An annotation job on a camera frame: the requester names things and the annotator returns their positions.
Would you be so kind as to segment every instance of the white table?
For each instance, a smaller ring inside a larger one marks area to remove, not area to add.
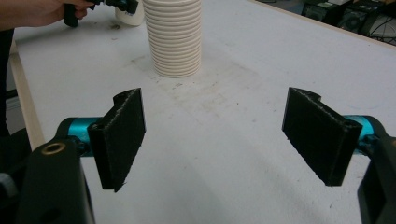
[[[97,223],[360,223],[368,159],[325,187],[281,131],[289,87],[396,135],[395,48],[250,1],[203,0],[191,77],[157,75],[146,25],[121,24],[112,7],[15,38],[45,141],[63,119],[103,116],[115,94],[142,88],[147,132],[127,184],[101,190],[82,160]]]

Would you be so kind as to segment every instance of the hand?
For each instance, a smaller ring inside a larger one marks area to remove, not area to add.
[[[64,18],[64,4],[76,6],[75,16],[82,19],[87,7],[94,3],[85,0],[1,0],[0,30],[21,26],[45,26]]]

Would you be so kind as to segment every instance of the white paper cup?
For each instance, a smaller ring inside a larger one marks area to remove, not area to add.
[[[139,26],[142,24],[143,19],[145,18],[145,12],[143,10],[143,2],[141,0],[138,0],[138,2],[139,5],[137,5],[136,13],[133,15],[126,11],[121,11],[115,7],[117,20],[132,26]]]
[[[143,0],[151,58],[165,77],[201,66],[201,0]]]

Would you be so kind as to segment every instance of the dark floor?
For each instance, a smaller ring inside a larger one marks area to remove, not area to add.
[[[273,7],[282,8],[289,12],[293,12],[301,15],[303,11],[304,2],[303,0],[257,0],[259,2],[266,3]]]

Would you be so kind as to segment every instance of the stack of cups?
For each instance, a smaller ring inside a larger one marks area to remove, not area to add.
[[[165,77],[195,74],[201,65],[201,0],[143,0],[151,56]]]

